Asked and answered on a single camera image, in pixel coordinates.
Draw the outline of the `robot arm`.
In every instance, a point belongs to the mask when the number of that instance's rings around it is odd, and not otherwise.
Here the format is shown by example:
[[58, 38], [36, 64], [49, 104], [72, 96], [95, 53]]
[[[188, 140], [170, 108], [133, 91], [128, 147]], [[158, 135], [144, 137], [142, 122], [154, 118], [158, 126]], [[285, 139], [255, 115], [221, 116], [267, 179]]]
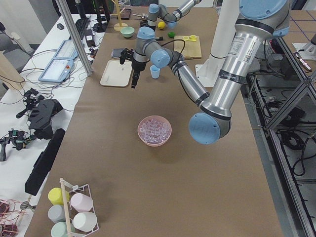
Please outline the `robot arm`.
[[157, 19], [174, 25], [195, 5], [189, 0], [169, 13], [162, 4], [151, 4], [147, 25], [139, 29], [134, 49], [124, 49], [120, 63], [130, 61], [132, 88], [151, 61], [156, 67], [169, 67], [179, 79], [187, 96], [200, 108], [189, 122], [190, 135], [200, 144], [217, 142], [231, 128], [231, 107], [249, 72], [260, 44], [286, 35], [289, 30], [291, 2], [288, 0], [241, 0], [236, 33], [215, 85], [207, 91], [189, 68], [181, 53], [162, 47], [155, 39]]
[[152, 3], [149, 5], [148, 17], [140, 23], [140, 27], [149, 27], [155, 31], [159, 18], [167, 27], [173, 29], [177, 25], [177, 22], [200, 2], [201, 0], [187, 0], [172, 13], [168, 12], [165, 5]]

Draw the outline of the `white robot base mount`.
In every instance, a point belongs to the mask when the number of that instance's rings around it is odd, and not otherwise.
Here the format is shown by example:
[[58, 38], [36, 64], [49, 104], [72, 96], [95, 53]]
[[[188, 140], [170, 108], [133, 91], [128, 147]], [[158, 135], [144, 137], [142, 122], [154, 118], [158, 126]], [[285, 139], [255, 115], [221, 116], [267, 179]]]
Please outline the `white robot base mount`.
[[238, 0], [224, 0], [221, 6], [209, 58], [196, 64], [196, 76], [205, 87], [213, 87], [224, 64], [235, 35], [235, 22], [239, 15]]

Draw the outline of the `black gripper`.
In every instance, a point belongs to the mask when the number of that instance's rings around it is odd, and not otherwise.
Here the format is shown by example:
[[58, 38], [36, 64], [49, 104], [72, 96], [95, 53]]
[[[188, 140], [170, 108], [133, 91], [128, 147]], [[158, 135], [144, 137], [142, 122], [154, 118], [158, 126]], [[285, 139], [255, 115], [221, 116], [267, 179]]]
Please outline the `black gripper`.
[[140, 21], [140, 27], [147, 27], [148, 24], [147, 24], [147, 20], [141, 20]]
[[125, 48], [120, 53], [120, 59], [119, 62], [121, 65], [125, 63], [125, 61], [128, 60], [132, 64], [133, 75], [132, 75], [132, 83], [131, 88], [135, 89], [137, 86], [138, 79], [140, 77], [140, 72], [144, 71], [146, 68], [146, 64], [148, 62], [148, 58], [145, 55], [139, 54], [133, 49]]

